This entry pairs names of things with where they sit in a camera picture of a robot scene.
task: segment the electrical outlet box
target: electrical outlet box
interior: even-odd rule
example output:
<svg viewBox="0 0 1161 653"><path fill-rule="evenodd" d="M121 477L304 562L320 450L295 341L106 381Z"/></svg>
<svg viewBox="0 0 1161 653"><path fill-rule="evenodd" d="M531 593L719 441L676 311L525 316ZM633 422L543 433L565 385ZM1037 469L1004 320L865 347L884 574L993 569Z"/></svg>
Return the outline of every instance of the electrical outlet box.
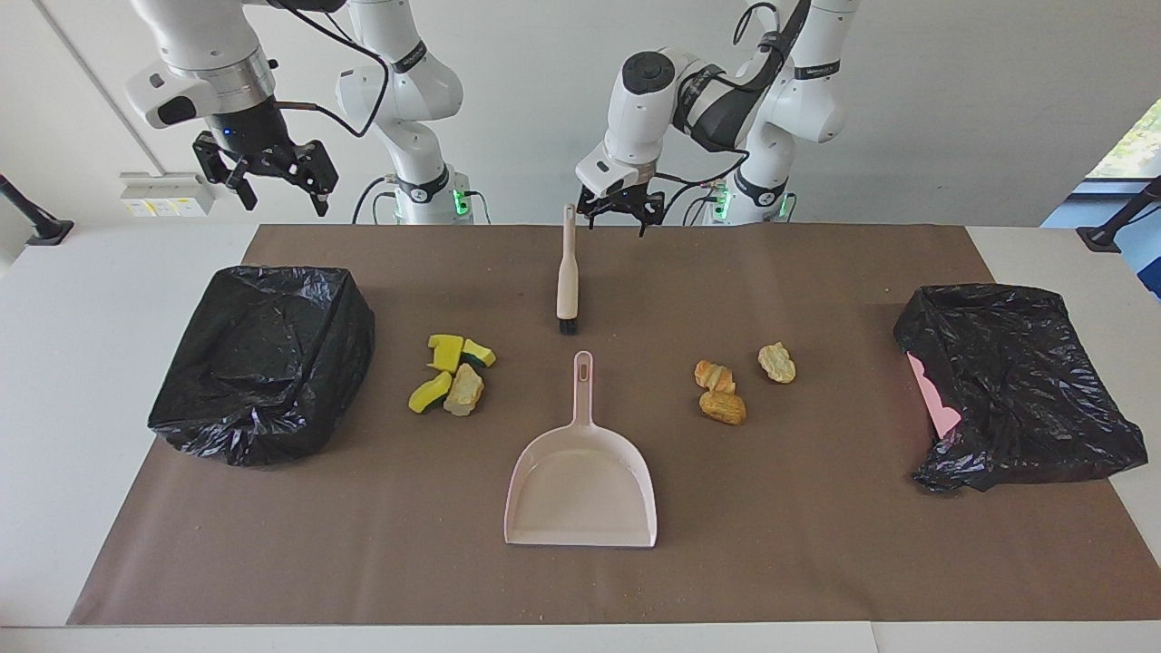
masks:
<svg viewBox="0 0 1161 653"><path fill-rule="evenodd" d="M138 217L205 217L214 206L209 185L196 174L124 173L121 180L125 184L121 201Z"/></svg>

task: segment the dustpan handle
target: dustpan handle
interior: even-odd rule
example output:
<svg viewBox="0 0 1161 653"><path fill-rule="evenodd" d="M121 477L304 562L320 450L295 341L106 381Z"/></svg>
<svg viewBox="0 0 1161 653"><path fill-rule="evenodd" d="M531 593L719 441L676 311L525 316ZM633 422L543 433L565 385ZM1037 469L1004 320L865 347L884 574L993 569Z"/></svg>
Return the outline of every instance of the dustpan handle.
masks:
<svg viewBox="0 0 1161 653"><path fill-rule="evenodd" d="M572 423L592 424L592 354L586 351L572 358Z"/></svg>

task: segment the dustpan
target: dustpan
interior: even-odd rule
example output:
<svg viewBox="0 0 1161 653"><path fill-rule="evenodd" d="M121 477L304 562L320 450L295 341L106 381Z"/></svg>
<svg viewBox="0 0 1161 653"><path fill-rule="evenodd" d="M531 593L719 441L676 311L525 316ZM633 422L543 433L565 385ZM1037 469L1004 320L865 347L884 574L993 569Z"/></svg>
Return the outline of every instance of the dustpan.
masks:
<svg viewBox="0 0 1161 653"><path fill-rule="evenodd" d="M572 359L572 422L532 440L512 471L509 544L651 547L657 508L644 458L592 422L592 354Z"/></svg>

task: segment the black trash bag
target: black trash bag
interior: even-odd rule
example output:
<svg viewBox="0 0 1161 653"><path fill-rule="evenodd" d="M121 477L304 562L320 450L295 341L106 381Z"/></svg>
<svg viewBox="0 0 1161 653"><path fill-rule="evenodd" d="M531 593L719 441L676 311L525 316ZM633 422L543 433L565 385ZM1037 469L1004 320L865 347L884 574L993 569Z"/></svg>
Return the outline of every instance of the black trash bag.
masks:
<svg viewBox="0 0 1161 653"><path fill-rule="evenodd" d="M1104 479L1148 461L1141 430L1109 396L1055 293L925 286L895 340L961 416L913 474L931 490Z"/></svg>
<svg viewBox="0 0 1161 653"><path fill-rule="evenodd" d="M194 310L149 416L174 449L255 466L317 452L354 399L375 314L351 272L218 271Z"/></svg>

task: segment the blue object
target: blue object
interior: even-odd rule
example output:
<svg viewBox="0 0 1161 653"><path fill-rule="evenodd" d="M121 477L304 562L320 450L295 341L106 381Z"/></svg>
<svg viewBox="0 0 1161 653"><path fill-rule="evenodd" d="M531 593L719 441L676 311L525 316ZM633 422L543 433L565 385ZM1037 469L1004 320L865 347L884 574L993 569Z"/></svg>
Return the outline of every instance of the blue object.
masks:
<svg viewBox="0 0 1161 653"><path fill-rule="evenodd" d="M1161 257L1158 257L1153 263L1141 268L1137 273L1137 278L1161 300Z"/></svg>

